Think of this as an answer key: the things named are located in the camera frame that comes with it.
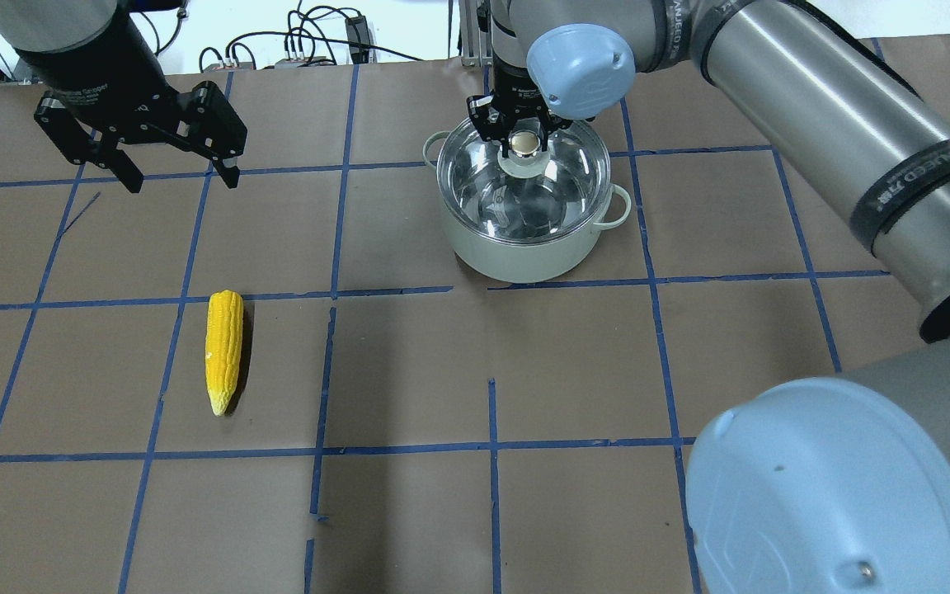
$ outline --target light blue cap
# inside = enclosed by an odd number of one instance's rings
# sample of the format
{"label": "light blue cap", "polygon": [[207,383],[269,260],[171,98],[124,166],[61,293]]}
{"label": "light blue cap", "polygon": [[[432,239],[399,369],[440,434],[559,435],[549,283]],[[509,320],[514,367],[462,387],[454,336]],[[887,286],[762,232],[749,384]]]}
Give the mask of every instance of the light blue cap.
{"label": "light blue cap", "polygon": [[713,594],[950,594],[950,465],[860,384],[793,381],[721,414],[686,496]]}
{"label": "light blue cap", "polygon": [[637,78],[636,64],[621,35],[589,23],[550,30],[527,53],[544,101],[567,120],[588,120],[621,101]]}

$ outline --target white pot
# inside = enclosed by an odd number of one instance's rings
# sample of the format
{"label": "white pot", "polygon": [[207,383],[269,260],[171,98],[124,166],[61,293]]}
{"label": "white pot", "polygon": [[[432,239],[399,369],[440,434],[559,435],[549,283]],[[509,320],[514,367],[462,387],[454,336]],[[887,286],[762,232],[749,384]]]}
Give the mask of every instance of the white pot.
{"label": "white pot", "polygon": [[[449,132],[438,132],[427,139],[423,148],[427,166],[436,167],[429,158],[430,146],[448,135]],[[625,188],[609,184],[605,189],[625,202],[625,213],[621,217],[604,222],[612,198],[604,196],[596,212],[581,226],[561,237],[539,243],[507,242],[479,233],[449,208],[448,200],[451,200],[452,196],[441,196],[439,213],[445,236],[449,238],[453,251],[479,273],[498,281],[513,283],[547,281],[580,264],[595,247],[600,233],[616,229],[633,212],[633,199]]]}

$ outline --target yellow corn cob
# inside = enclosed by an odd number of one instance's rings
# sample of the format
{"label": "yellow corn cob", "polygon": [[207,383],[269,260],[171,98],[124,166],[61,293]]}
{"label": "yellow corn cob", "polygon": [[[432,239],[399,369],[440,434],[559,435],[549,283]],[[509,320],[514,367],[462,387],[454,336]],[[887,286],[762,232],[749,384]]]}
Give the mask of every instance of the yellow corn cob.
{"label": "yellow corn cob", "polygon": [[204,349],[211,410],[222,417],[237,390],[241,372],[241,340],[244,336],[244,300],[232,290],[215,293],[208,301],[208,334]]}

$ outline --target corn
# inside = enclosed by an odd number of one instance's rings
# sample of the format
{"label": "corn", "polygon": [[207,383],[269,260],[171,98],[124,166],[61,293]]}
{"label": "corn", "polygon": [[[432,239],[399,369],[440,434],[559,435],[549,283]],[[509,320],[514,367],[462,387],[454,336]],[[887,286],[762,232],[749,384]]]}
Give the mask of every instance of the corn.
{"label": "corn", "polygon": [[232,290],[215,293],[208,301],[208,333],[204,352],[211,410],[222,417],[237,390],[241,373],[241,341],[244,336],[244,300]]}

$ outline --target pot handle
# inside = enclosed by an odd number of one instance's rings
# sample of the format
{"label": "pot handle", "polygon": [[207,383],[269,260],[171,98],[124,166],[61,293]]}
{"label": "pot handle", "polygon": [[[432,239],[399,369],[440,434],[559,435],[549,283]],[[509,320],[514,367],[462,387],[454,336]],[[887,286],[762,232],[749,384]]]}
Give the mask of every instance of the pot handle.
{"label": "pot handle", "polygon": [[434,145],[434,143],[437,143],[438,140],[442,140],[446,138],[446,136],[449,136],[448,130],[442,130],[441,132],[434,132],[434,134],[431,135],[429,139],[427,139],[427,142],[423,144],[423,152],[422,152],[423,162],[427,164],[427,167],[435,169],[434,163],[430,161],[430,157],[427,157],[427,151],[430,150],[430,146]]}
{"label": "pot handle", "polygon": [[599,230],[614,229],[614,227],[621,226],[622,223],[629,218],[629,214],[633,212],[633,197],[629,195],[629,192],[626,191],[625,188],[622,188],[622,186],[618,184],[614,184],[614,188],[611,189],[611,193],[621,196],[622,200],[625,200],[625,213],[622,213],[621,217],[618,217],[618,219],[609,223],[604,223],[603,221],[596,222],[595,227]]}

